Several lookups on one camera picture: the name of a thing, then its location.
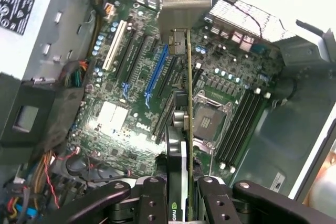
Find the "green motherboard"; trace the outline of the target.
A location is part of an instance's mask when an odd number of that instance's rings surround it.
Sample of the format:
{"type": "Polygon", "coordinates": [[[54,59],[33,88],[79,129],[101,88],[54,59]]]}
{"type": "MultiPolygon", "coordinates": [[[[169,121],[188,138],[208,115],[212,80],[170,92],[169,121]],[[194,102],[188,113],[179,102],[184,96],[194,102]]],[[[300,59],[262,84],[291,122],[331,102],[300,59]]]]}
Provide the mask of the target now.
{"type": "MultiPolygon", "coordinates": [[[[164,132],[162,143],[159,145],[156,145],[152,135],[166,100],[182,83],[182,60],[180,56],[176,56],[177,60],[169,81],[161,97],[157,98],[160,85],[175,56],[168,52],[152,91],[148,109],[144,93],[164,47],[158,36],[156,12],[130,0],[113,0],[113,3],[116,15],[111,22],[103,23],[94,46],[91,59],[96,64],[85,87],[83,105],[70,130],[69,142],[79,146],[87,156],[107,162],[120,172],[134,176],[149,175],[154,173],[155,158],[165,150],[164,132]],[[103,63],[120,20],[127,22],[123,38],[110,69],[103,70],[103,63]],[[116,68],[122,58],[121,54],[130,37],[131,29],[136,30],[136,35],[120,78],[117,79],[116,68]],[[122,83],[144,33],[148,37],[132,75],[126,100],[122,94],[122,83]],[[129,110],[120,131],[105,128],[98,123],[97,119],[104,101],[129,110]]],[[[214,26],[209,26],[206,22],[198,24],[192,30],[191,46],[193,97],[200,90],[205,90],[232,101],[233,112],[229,124],[246,90],[260,94],[273,87],[275,84],[273,77],[284,65],[276,48],[269,46],[261,54],[242,50],[239,43],[217,34],[214,26]]],[[[215,160],[219,146],[211,154],[195,147],[194,157],[203,172],[228,179],[232,175],[229,174],[228,155],[233,147],[233,140],[230,140],[228,147],[223,162],[215,160]]]]}

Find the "CPU socket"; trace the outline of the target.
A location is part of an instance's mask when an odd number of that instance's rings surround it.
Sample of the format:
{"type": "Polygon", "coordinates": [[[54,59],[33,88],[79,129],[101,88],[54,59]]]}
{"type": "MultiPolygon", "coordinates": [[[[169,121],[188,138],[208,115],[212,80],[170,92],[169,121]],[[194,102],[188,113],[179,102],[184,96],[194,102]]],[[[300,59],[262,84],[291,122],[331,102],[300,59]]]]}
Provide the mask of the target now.
{"type": "Polygon", "coordinates": [[[233,103],[222,95],[200,90],[193,98],[193,146],[211,154],[222,140],[233,103]]]}

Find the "long black expansion slot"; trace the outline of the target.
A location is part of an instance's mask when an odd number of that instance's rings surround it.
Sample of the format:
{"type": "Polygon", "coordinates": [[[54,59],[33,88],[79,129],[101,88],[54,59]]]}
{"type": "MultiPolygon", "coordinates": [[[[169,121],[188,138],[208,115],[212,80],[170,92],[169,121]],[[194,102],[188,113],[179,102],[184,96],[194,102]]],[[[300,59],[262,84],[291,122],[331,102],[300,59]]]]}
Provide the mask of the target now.
{"type": "Polygon", "coordinates": [[[131,59],[131,62],[129,64],[129,67],[128,67],[128,71],[127,71],[127,75],[126,77],[124,78],[124,81],[122,83],[122,94],[124,96],[124,98],[127,100],[128,99],[128,93],[129,93],[129,89],[131,87],[131,78],[132,78],[132,75],[134,73],[134,70],[135,70],[135,67],[139,61],[139,57],[140,57],[140,54],[142,52],[142,49],[143,49],[143,46],[145,44],[145,41],[147,39],[148,35],[146,33],[144,33],[142,36],[141,36],[141,39],[140,39],[140,43],[134,53],[134,57],[131,59]]]}
{"type": "Polygon", "coordinates": [[[136,31],[135,29],[131,29],[131,31],[130,31],[130,37],[129,37],[129,39],[127,40],[127,44],[126,44],[126,46],[125,46],[125,49],[124,49],[124,51],[123,51],[122,54],[121,54],[122,58],[121,58],[121,60],[120,60],[120,63],[119,63],[119,65],[118,65],[118,67],[116,68],[115,77],[116,77],[117,79],[120,78],[122,68],[124,67],[124,64],[125,64],[125,62],[126,62],[126,59],[127,59],[128,55],[129,55],[129,52],[130,52],[130,50],[131,50],[131,46],[132,46],[132,44],[133,44],[133,41],[134,41],[134,37],[135,37],[135,35],[136,35],[136,32],[137,32],[137,31],[136,31]]]}
{"type": "Polygon", "coordinates": [[[163,111],[160,114],[157,124],[155,125],[152,137],[156,145],[162,143],[162,134],[165,130],[166,125],[170,122],[173,110],[174,110],[174,91],[171,92],[170,96],[166,100],[163,111]]]}

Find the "small square chipset heatsink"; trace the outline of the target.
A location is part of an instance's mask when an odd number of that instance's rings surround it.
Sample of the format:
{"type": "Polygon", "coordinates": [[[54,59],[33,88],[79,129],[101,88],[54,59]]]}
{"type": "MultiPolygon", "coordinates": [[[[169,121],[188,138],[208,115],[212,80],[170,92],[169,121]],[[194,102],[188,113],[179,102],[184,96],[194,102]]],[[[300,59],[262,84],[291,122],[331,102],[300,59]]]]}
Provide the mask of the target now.
{"type": "Polygon", "coordinates": [[[128,115],[128,109],[104,101],[98,116],[98,123],[103,127],[120,131],[128,115]]]}

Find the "black open PC case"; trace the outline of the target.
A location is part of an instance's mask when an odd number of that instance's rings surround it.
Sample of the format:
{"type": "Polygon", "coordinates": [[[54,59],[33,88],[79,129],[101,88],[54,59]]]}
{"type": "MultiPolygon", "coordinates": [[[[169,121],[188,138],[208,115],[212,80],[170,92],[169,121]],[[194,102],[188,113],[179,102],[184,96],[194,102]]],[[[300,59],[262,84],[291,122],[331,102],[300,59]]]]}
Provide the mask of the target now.
{"type": "MultiPolygon", "coordinates": [[[[130,0],[156,12],[160,43],[165,45],[159,30],[158,14],[162,0],[130,0]]],[[[206,22],[205,16],[219,0],[212,0],[209,10],[193,25],[206,22]]],[[[248,180],[282,194],[336,219],[336,29],[319,28],[303,18],[304,13],[325,12],[336,7],[336,0],[229,0],[242,1],[281,20],[285,30],[295,36],[270,45],[282,57],[283,68],[273,77],[274,86],[260,112],[250,142],[242,153],[236,171],[228,179],[205,173],[194,157],[193,146],[193,220],[168,224],[207,224],[197,218],[197,181],[215,177],[230,188],[248,180]]],[[[54,81],[33,84],[55,84],[65,88],[84,88],[74,122],[83,105],[85,87],[96,62],[91,59],[103,23],[116,15],[113,0],[93,0],[97,12],[89,49],[84,59],[68,62],[54,81]]],[[[154,161],[154,173],[134,176],[118,171],[107,162],[87,156],[65,140],[48,151],[30,156],[24,162],[18,157],[10,163],[0,158],[0,224],[43,224],[43,217],[112,181],[124,181],[131,187],[150,177],[161,177],[167,186],[167,145],[154,161]]],[[[108,210],[111,218],[95,224],[131,224],[133,210],[108,210]]]]}

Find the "short black expansion slot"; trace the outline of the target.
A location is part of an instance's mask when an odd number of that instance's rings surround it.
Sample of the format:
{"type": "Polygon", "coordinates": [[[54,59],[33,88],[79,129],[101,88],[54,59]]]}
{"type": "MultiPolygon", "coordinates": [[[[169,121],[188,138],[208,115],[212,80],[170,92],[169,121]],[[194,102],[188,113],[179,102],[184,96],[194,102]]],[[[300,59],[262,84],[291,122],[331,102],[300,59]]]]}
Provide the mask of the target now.
{"type": "Polygon", "coordinates": [[[167,83],[168,83],[168,81],[169,81],[169,78],[170,78],[170,75],[171,75],[171,73],[172,73],[172,71],[173,71],[173,68],[174,68],[174,66],[175,66],[176,60],[177,60],[177,57],[174,56],[174,57],[172,58],[172,60],[171,60],[171,63],[170,63],[170,65],[169,65],[168,69],[167,69],[167,72],[166,72],[166,74],[165,74],[165,76],[164,76],[164,79],[163,79],[163,81],[162,81],[162,83],[161,83],[161,85],[160,85],[160,88],[159,88],[158,93],[157,93],[157,96],[156,96],[157,98],[160,98],[160,97],[161,97],[161,95],[162,95],[162,93],[163,93],[163,90],[164,90],[165,86],[167,85],[167,83]]]}

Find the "blue expansion slot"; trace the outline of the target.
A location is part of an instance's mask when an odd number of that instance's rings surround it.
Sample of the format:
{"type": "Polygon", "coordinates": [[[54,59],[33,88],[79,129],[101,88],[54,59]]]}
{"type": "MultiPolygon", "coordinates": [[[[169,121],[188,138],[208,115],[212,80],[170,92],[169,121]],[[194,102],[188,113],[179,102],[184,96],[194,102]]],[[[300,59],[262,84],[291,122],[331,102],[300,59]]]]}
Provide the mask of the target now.
{"type": "Polygon", "coordinates": [[[164,45],[163,49],[162,49],[162,52],[160,54],[160,57],[157,61],[157,64],[156,64],[156,67],[153,71],[153,74],[152,74],[152,77],[148,83],[148,86],[145,90],[145,93],[144,93],[144,96],[145,96],[145,105],[146,107],[149,109],[150,108],[150,98],[152,96],[152,91],[155,87],[155,84],[156,84],[156,81],[160,75],[160,72],[162,70],[162,67],[164,65],[164,62],[165,62],[165,59],[166,59],[166,56],[168,54],[168,51],[169,51],[169,46],[167,44],[164,45]]]}

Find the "black fan shroud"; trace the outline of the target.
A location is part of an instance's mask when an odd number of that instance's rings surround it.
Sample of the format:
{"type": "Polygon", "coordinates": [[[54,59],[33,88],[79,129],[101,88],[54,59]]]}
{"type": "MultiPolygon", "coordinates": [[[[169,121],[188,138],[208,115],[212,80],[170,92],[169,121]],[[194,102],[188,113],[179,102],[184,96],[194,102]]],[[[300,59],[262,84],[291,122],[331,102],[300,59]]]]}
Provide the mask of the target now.
{"type": "Polygon", "coordinates": [[[83,87],[33,84],[0,73],[0,158],[24,162],[61,144],[83,95],[83,87]]]}

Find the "white expansion slot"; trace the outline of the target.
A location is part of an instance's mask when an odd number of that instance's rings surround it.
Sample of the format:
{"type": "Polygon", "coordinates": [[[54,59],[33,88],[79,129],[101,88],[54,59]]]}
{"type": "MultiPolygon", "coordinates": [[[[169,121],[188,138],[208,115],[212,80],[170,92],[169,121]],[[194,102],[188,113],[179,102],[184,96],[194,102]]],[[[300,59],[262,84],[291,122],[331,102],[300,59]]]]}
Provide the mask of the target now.
{"type": "Polygon", "coordinates": [[[112,40],[112,43],[110,45],[109,51],[103,63],[103,66],[102,66],[103,70],[109,70],[112,63],[114,62],[114,57],[118,51],[118,48],[123,38],[126,26],[127,26],[127,22],[125,20],[120,20],[119,25],[115,31],[115,35],[112,40]]]}

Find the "silver finned heatsink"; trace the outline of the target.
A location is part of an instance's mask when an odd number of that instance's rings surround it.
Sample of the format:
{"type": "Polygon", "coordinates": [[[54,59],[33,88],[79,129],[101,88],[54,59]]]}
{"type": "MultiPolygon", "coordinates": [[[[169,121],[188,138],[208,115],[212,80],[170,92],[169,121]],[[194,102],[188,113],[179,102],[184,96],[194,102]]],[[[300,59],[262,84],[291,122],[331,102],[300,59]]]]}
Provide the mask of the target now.
{"type": "Polygon", "coordinates": [[[257,54],[295,36],[285,30],[279,18],[242,1],[219,0],[204,19],[217,34],[239,43],[240,49],[257,54]]]}

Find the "grey power supply black label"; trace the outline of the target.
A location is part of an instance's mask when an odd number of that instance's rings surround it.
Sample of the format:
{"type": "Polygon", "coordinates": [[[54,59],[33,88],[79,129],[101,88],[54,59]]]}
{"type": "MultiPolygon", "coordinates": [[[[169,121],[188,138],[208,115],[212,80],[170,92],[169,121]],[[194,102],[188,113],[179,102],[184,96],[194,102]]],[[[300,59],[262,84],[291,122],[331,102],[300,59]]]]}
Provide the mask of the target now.
{"type": "Polygon", "coordinates": [[[54,81],[84,59],[97,12],[93,0],[0,0],[0,74],[54,81]]]}

